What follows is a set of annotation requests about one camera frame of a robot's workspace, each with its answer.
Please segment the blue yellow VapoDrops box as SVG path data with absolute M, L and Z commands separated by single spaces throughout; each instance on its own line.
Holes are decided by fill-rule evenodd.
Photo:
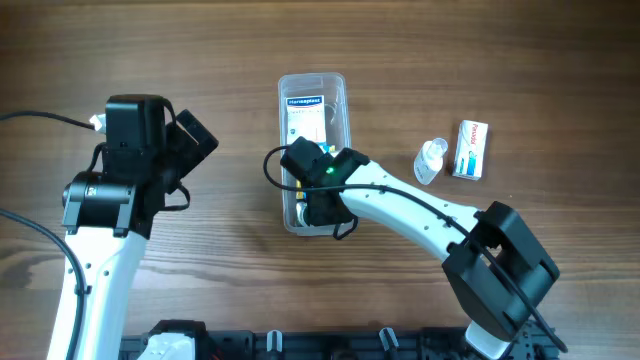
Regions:
M 336 146 L 329 145 L 326 142 L 318 143 L 318 146 L 322 149 L 324 153 L 331 153 L 333 156 L 337 154 Z M 295 195 L 297 201 L 305 201 L 307 198 L 307 194 L 305 192 L 298 191 Z

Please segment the Hansaplast plaster box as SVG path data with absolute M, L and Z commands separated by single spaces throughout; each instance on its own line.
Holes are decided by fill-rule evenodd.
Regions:
M 326 142 L 326 115 L 323 95 L 286 99 L 287 144 L 299 137 L 315 143 Z

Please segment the green Zam-Buk box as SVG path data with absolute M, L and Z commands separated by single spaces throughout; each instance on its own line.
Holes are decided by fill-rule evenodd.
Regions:
M 296 223 L 299 227 L 309 227 L 308 203 L 305 200 L 296 202 Z

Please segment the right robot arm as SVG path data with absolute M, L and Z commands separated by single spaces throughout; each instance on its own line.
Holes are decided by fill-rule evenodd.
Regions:
M 303 142 L 290 146 L 280 164 L 308 196 L 307 223 L 337 227 L 365 218 L 440 260 L 471 320 L 465 341 L 477 354 L 502 357 L 529 321 L 559 351 L 568 350 L 537 308 L 560 271 L 513 208 L 493 202 L 478 210 L 439 199 L 349 148 L 332 155 Z

